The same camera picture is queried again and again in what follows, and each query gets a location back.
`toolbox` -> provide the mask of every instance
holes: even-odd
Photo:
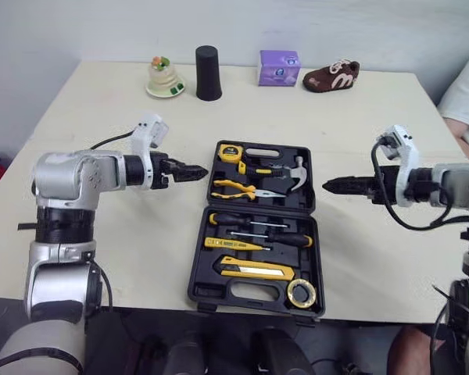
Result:
[[[324,288],[308,148],[217,143],[188,296],[292,314],[314,325]]]

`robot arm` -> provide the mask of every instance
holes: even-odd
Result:
[[[399,166],[379,166],[376,151],[380,147],[388,159],[400,159]],[[469,163],[436,164],[418,167],[418,150],[412,137],[400,125],[387,129],[372,150],[374,177],[340,177],[323,187],[335,194],[366,195],[374,204],[385,205],[398,223],[407,229],[432,230],[448,223],[469,222],[469,216],[443,220],[451,208],[469,211]],[[404,223],[391,205],[409,207],[413,202],[429,202],[446,207],[444,215],[426,227]],[[469,241],[469,228],[461,234]],[[469,276],[469,252],[464,255],[463,272]],[[469,279],[454,281],[450,290],[448,323],[463,338],[466,373],[469,373]]]
[[[48,153],[38,160],[32,189],[38,207],[36,234],[24,294],[31,323],[0,351],[0,374],[83,371],[85,322],[99,311],[102,296],[93,238],[99,195],[132,185],[167,188],[169,174],[183,182],[208,173],[149,151],[167,131],[159,116],[147,116],[131,135],[132,155],[86,150]]]

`floor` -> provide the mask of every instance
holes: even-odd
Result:
[[[21,301],[0,298],[0,348],[26,322]],[[161,373],[167,348],[185,334],[198,332],[209,340],[209,373],[248,375],[251,334],[266,327],[287,332],[310,361],[341,359],[363,372],[385,374],[388,350],[401,326],[327,320],[309,328],[283,316],[118,309],[102,312],[88,324],[85,373]],[[134,369],[139,356],[152,363],[145,372]],[[440,357],[440,362],[451,360],[451,350]],[[440,368],[438,373],[456,373],[443,363]],[[320,362],[314,369],[320,375],[337,374],[330,362]]]

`white wall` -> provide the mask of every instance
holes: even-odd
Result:
[[[203,44],[223,64],[291,48],[308,67],[411,71],[438,101],[469,58],[469,0],[0,0],[0,154],[16,154],[79,59],[193,63]]]

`table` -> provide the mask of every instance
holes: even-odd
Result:
[[[202,102],[195,97],[195,67],[177,69],[188,83],[186,92],[158,100],[145,93],[143,63],[78,66],[0,181],[0,297],[23,297],[34,233],[18,232],[16,225],[35,218],[30,174],[38,157],[128,132],[143,113],[151,112],[170,126],[160,150],[206,168],[220,139],[308,147],[317,193],[313,216],[320,231],[324,318],[434,320],[444,301],[431,284],[446,289],[463,276],[467,244],[459,233],[464,225],[411,232],[365,197],[332,195],[320,188],[334,177],[371,175],[374,138],[394,123],[409,128],[425,165],[465,161],[412,73],[363,71],[350,90],[314,94],[300,85],[257,87],[255,68],[222,66],[222,98]],[[106,148],[130,151],[128,141]],[[97,260],[109,275],[115,305],[195,309],[186,289],[207,181],[172,184],[163,191],[102,194],[95,221]],[[400,211],[419,224],[439,214],[426,205]]]

